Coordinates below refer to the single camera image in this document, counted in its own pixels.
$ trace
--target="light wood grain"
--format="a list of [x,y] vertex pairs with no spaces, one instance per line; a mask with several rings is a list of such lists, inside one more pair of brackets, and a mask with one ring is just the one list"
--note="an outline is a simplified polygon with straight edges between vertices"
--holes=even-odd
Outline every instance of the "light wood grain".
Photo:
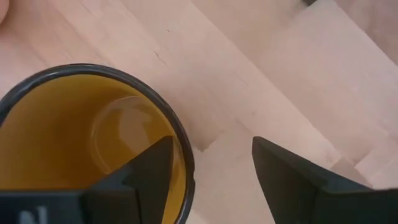
[[333,1],[13,0],[4,22],[0,95],[45,68],[90,62],[170,103],[195,146],[189,223],[273,223],[253,136],[398,186],[398,68]]

